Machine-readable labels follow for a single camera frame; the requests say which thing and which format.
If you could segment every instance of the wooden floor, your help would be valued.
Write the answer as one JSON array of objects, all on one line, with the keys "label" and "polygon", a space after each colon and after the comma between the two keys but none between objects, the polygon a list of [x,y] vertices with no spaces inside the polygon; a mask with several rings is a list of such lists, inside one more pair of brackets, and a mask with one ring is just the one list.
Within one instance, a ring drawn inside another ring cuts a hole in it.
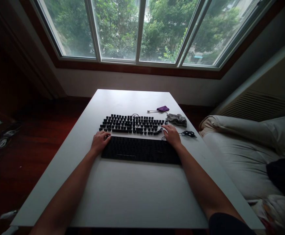
[{"label": "wooden floor", "polygon": [[[14,117],[21,122],[19,132],[0,150],[0,215],[21,207],[88,102],[86,99],[46,101]],[[195,128],[211,111],[188,105],[181,108]],[[0,234],[10,222],[0,220]],[[21,228],[16,235],[29,231],[30,228]]]}]

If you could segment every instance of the window frame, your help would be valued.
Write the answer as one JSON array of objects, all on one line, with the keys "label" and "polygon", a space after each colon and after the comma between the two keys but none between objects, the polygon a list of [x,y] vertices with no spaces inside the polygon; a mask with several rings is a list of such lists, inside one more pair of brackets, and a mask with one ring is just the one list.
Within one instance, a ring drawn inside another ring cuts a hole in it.
[{"label": "window frame", "polygon": [[101,57],[91,0],[84,0],[84,2],[96,58],[62,55],[61,46],[58,44],[58,41],[56,40],[57,37],[52,30],[54,26],[50,26],[50,19],[48,19],[44,10],[40,8],[41,3],[38,0],[20,0],[20,3],[56,68],[221,79],[261,31],[280,12],[285,5],[285,1],[270,0],[269,3],[265,4],[263,7],[255,7],[253,11],[258,11],[260,13],[255,12],[248,16],[240,29],[229,40],[226,47],[222,50],[222,53],[220,53],[221,56],[219,55],[219,57],[223,57],[222,61],[216,60],[217,63],[215,66],[197,64],[185,66],[183,65],[183,62],[211,1],[212,0],[198,1],[190,26],[188,27],[174,63],[139,61],[146,0],[140,0],[135,60]]}]

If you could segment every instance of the air conditioner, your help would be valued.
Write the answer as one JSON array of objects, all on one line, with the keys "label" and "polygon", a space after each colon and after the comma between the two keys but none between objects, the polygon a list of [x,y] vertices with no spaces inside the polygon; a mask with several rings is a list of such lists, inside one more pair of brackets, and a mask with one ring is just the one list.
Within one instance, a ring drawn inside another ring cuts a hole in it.
[{"label": "air conditioner", "polygon": [[285,116],[285,46],[213,110],[211,115],[254,121]]}]

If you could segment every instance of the hand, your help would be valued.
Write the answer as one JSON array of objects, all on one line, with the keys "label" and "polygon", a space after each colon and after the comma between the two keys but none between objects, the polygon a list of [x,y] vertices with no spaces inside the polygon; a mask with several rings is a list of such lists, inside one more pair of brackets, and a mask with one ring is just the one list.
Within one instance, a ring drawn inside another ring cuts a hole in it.
[{"label": "hand", "polygon": [[101,151],[104,149],[104,147],[108,144],[108,142],[111,139],[111,134],[105,131],[100,131],[97,132],[94,136],[93,136],[93,140],[92,140],[92,144],[91,144],[91,148],[89,150],[89,152],[92,152],[94,155],[98,155],[99,153],[101,153]]},{"label": "hand", "polygon": [[175,127],[171,125],[162,125],[162,127],[166,130],[163,130],[163,134],[165,139],[175,148],[181,145],[181,138],[179,133],[175,129]]}]

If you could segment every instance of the forearm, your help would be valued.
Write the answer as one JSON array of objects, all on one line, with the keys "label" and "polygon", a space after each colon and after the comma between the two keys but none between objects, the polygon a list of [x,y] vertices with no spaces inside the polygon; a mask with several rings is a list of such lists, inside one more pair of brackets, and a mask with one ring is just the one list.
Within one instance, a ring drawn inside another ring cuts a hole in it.
[{"label": "forearm", "polygon": [[175,149],[181,159],[192,192],[207,219],[209,220],[216,212],[222,212],[243,221],[228,198],[191,156],[187,149],[182,144],[175,146]]},{"label": "forearm", "polygon": [[95,153],[87,153],[49,202],[31,234],[65,233],[83,196],[95,158]]}]

